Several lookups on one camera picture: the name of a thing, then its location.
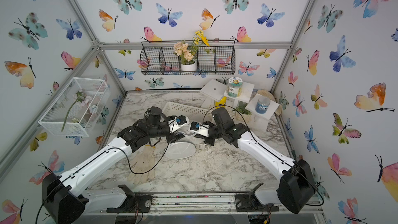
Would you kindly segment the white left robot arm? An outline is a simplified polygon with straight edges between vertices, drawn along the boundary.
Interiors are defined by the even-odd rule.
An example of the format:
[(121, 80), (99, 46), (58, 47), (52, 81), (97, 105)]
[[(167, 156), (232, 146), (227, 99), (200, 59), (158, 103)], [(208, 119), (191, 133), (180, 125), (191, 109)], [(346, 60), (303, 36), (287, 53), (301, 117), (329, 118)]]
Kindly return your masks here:
[(57, 224), (72, 224), (81, 215), (108, 208), (120, 208), (131, 194), (126, 186), (88, 192), (86, 188), (120, 160), (147, 145), (151, 139), (183, 138), (177, 131), (190, 124), (188, 117), (166, 117), (158, 107), (147, 109), (144, 118), (124, 128), (108, 145), (74, 168), (42, 182), (42, 205)]

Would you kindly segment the white mesh laundry bag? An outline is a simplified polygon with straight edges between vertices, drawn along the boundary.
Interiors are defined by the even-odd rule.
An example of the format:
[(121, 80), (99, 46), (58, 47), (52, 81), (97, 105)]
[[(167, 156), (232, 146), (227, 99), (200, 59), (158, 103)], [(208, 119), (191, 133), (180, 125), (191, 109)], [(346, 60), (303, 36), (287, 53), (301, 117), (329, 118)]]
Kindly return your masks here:
[(200, 140), (193, 136), (189, 127), (179, 129), (176, 134), (182, 134), (182, 139), (169, 144), (165, 156), (171, 160), (181, 160), (193, 156)]

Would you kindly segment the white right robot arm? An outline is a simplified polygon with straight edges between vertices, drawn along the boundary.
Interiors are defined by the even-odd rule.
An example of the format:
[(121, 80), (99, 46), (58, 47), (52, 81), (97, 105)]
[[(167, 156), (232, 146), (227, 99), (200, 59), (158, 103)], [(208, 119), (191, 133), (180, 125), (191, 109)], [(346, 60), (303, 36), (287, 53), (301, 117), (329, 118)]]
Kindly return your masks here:
[(211, 115), (214, 122), (193, 122), (191, 133), (210, 144), (223, 139), (250, 154), (279, 181), (277, 186), (258, 186), (254, 190), (255, 202), (261, 205), (281, 204), (294, 214), (308, 205), (316, 194), (316, 186), (311, 167), (305, 160), (295, 161), (268, 146), (246, 125), (235, 123), (224, 108), (213, 110)]

